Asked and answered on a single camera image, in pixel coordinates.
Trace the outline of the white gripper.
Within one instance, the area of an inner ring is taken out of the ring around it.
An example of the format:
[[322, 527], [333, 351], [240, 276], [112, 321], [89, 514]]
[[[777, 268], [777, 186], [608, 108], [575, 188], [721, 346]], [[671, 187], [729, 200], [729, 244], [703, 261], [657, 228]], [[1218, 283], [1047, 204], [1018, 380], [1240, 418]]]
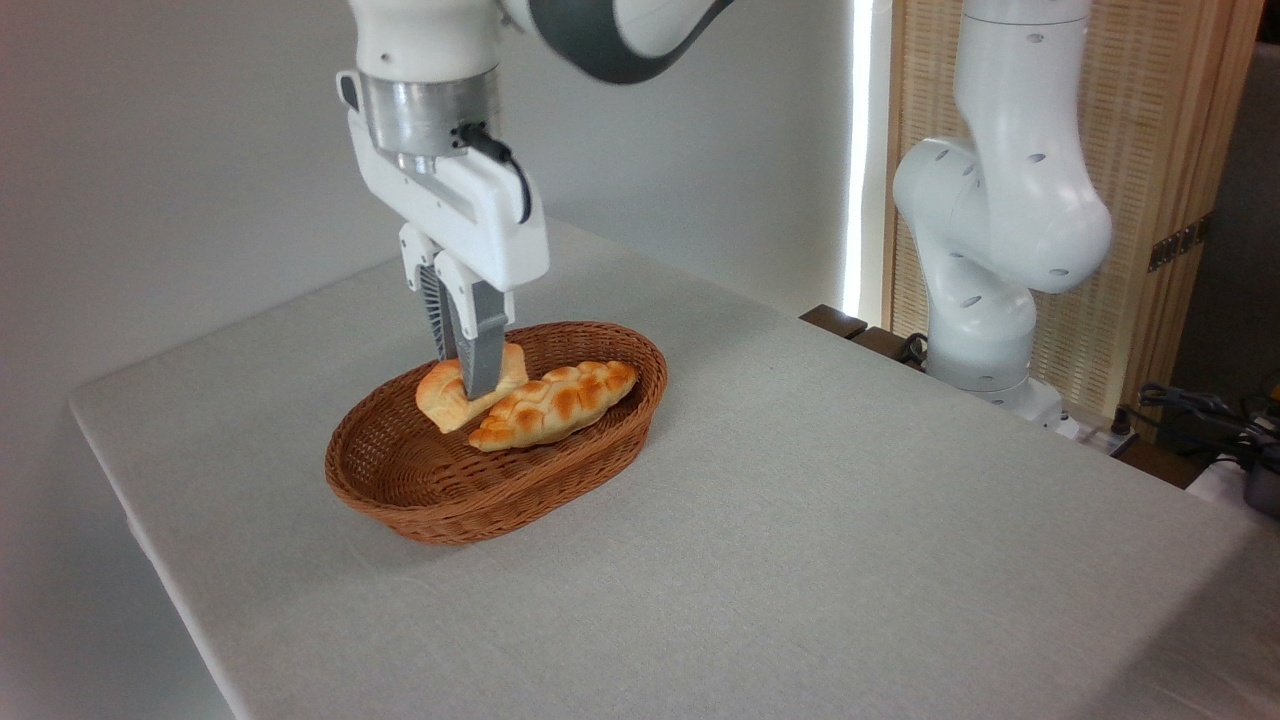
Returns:
[[538, 190], [490, 135], [495, 77], [401, 83], [352, 70], [337, 79], [365, 184], [407, 223], [401, 258], [436, 356], [460, 361], [471, 400], [500, 379], [509, 323], [500, 291], [550, 265]]

